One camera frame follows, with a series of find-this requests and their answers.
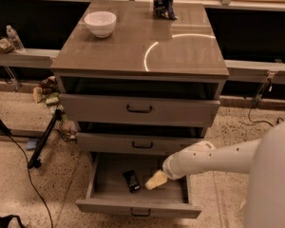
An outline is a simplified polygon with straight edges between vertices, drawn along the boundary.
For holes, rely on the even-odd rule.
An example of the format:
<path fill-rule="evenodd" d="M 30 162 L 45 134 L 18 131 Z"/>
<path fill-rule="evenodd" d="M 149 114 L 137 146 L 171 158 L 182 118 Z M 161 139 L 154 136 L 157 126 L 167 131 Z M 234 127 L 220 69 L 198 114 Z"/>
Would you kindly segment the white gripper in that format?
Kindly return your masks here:
<path fill-rule="evenodd" d="M 206 171 L 207 159 L 216 148 L 208 141 L 191 144 L 181 151 L 170 155 L 145 184 L 148 190 L 153 190 L 170 180 L 178 180 L 187 175 L 196 175 Z"/>

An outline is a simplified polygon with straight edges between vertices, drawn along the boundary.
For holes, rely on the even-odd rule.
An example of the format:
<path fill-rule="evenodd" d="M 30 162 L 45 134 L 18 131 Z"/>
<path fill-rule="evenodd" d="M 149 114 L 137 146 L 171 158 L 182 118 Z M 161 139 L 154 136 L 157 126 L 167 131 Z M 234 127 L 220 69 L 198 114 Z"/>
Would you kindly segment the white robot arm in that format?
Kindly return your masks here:
<path fill-rule="evenodd" d="M 254 141 L 221 148 L 208 141 L 192 144 L 170 155 L 145 187 L 209 171 L 250 176 L 245 228 L 285 228 L 285 122 Z"/>

